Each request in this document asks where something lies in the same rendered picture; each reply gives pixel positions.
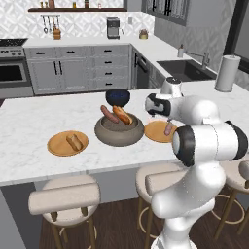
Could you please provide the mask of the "dark wooden wall shelf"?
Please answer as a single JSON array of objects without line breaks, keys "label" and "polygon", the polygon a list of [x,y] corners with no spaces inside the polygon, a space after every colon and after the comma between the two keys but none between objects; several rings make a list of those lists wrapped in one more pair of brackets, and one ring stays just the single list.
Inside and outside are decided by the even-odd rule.
[{"label": "dark wooden wall shelf", "polygon": [[28,12],[127,12],[126,8],[30,8]]}]

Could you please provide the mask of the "dark framed window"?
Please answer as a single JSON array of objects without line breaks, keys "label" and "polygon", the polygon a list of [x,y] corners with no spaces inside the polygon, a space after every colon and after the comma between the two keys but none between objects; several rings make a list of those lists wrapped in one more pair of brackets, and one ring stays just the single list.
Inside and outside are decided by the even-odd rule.
[{"label": "dark framed window", "polygon": [[241,58],[238,69],[249,74],[249,0],[236,0],[224,55]]}]

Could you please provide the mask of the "silver tap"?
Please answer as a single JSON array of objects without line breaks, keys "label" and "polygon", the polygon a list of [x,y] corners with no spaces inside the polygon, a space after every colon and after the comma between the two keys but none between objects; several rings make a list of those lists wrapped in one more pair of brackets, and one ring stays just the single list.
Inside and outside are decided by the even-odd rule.
[{"label": "silver tap", "polygon": [[206,67],[209,65],[209,62],[210,62],[209,52],[206,52],[204,54],[199,54],[199,53],[192,53],[192,52],[189,52],[189,51],[185,51],[185,53],[201,57],[202,58],[201,68],[203,70],[205,70]]}]

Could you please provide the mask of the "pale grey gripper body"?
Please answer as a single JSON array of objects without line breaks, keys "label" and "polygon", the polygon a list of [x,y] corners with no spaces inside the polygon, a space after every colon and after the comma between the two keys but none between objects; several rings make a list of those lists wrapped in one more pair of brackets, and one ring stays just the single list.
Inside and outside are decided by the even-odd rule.
[{"label": "pale grey gripper body", "polygon": [[154,115],[154,116],[149,116],[147,119],[147,124],[164,124],[164,125],[166,125],[167,123],[168,123],[168,118],[165,116]]}]

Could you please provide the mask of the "beige bar stool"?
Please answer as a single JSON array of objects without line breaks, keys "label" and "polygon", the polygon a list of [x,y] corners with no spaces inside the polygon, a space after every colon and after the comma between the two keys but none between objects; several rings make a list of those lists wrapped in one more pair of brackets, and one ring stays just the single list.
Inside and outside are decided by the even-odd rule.
[{"label": "beige bar stool", "polygon": [[225,169],[226,185],[231,189],[231,193],[227,196],[227,202],[224,205],[223,214],[217,216],[215,212],[212,214],[219,220],[219,225],[215,231],[214,238],[218,239],[224,227],[228,224],[227,220],[231,211],[232,205],[235,203],[235,198],[238,193],[249,195],[249,154],[246,154],[240,160],[224,161],[221,166]]},{"label": "beige bar stool", "polygon": [[186,174],[186,170],[175,163],[162,163],[140,167],[136,172],[136,191],[138,198],[137,228],[146,233],[144,249],[149,249],[153,211],[150,206],[154,192],[175,184]]},{"label": "beige bar stool", "polygon": [[42,215],[52,227],[56,249],[63,249],[61,238],[68,242],[66,230],[89,224],[90,247],[96,249],[97,230],[92,215],[100,203],[97,181],[89,175],[50,180],[40,192],[32,192],[28,200],[29,212]]}]

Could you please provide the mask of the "dark sink basin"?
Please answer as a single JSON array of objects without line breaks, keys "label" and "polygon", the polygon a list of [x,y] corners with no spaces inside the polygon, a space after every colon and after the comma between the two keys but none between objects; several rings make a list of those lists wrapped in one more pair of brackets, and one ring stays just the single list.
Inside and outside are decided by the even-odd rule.
[{"label": "dark sink basin", "polygon": [[166,70],[172,77],[182,82],[209,81],[215,80],[216,73],[209,69],[203,69],[194,60],[169,60],[159,61],[159,65]]}]

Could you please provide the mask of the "dark blue bowl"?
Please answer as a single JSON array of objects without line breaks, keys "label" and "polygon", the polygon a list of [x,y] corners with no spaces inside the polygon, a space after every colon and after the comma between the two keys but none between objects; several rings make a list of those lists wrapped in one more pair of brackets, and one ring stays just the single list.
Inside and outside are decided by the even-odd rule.
[{"label": "dark blue bowl", "polygon": [[126,89],[109,89],[105,93],[105,98],[111,106],[125,107],[130,100],[130,92]]}]

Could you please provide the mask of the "large grey-brown bowl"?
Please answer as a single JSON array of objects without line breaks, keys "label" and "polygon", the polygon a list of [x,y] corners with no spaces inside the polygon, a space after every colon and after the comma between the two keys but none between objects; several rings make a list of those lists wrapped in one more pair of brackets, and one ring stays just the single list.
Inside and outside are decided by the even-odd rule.
[{"label": "large grey-brown bowl", "polygon": [[133,122],[131,125],[119,121],[117,124],[108,120],[105,116],[99,119],[95,125],[96,137],[109,146],[125,147],[138,142],[144,134],[144,125],[136,116],[129,114]]}]

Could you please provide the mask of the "golden hot dog bun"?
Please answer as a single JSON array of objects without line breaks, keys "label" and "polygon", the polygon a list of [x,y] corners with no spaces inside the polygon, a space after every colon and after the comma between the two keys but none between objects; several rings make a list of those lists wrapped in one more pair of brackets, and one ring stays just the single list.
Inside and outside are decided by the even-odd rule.
[{"label": "golden hot dog bun", "polygon": [[131,125],[133,122],[132,117],[120,106],[113,106],[113,112],[117,117],[126,125]]},{"label": "golden hot dog bun", "polygon": [[66,137],[66,141],[72,147],[74,151],[81,151],[83,149],[83,143],[79,140],[76,134]]}]

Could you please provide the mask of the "brown sausage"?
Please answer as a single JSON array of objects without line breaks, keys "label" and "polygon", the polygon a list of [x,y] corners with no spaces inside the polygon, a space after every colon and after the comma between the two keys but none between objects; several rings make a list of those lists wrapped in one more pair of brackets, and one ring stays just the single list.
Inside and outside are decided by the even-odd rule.
[{"label": "brown sausage", "polygon": [[100,107],[101,112],[104,114],[104,116],[110,120],[111,122],[118,124],[119,123],[119,119],[117,117],[115,117],[108,109],[105,105],[101,105]]},{"label": "brown sausage", "polygon": [[170,134],[171,129],[172,129],[172,126],[173,126],[173,124],[172,124],[172,122],[171,122],[171,119],[169,119],[169,120],[167,121],[167,125],[166,125],[165,130],[164,130],[164,134],[165,134],[166,136],[168,136],[168,135]]}]

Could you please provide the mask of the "grey wall cupboards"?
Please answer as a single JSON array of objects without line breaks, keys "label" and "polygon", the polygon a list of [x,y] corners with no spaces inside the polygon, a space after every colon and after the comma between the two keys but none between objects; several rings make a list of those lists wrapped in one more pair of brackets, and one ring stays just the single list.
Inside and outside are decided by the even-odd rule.
[{"label": "grey wall cupboards", "polygon": [[147,14],[185,26],[190,0],[143,0]]}]

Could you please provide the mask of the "steel oven with hob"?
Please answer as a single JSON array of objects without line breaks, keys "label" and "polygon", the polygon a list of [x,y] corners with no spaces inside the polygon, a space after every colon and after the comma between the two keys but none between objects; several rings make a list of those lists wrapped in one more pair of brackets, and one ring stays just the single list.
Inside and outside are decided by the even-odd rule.
[{"label": "steel oven with hob", "polygon": [[0,99],[34,94],[23,45],[26,38],[0,39]]}]

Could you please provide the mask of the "rail with hanging tools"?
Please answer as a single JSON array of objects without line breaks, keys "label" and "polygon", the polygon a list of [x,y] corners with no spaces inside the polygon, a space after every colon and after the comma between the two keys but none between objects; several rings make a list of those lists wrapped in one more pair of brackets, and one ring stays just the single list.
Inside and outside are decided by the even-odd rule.
[{"label": "rail with hanging tools", "polygon": [[44,24],[44,33],[53,34],[59,28],[59,15],[41,15]]}]

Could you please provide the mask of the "silver coffee machine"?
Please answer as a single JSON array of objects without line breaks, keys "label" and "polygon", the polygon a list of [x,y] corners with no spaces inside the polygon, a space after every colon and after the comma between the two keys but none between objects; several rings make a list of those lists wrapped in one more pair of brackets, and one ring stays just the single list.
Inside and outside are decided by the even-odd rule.
[{"label": "silver coffee machine", "polygon": [[107,17],[107,38],[119,39],[120,19],[118,17]]}]

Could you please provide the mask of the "grey base cupboard run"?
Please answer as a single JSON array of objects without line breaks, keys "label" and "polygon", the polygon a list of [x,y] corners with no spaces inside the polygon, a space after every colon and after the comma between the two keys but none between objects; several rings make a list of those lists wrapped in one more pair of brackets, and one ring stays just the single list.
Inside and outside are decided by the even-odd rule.
[{"label": "grey base cupboard run", "polygon": [[36,94],[127,89],[129,46],[26,48]]}]

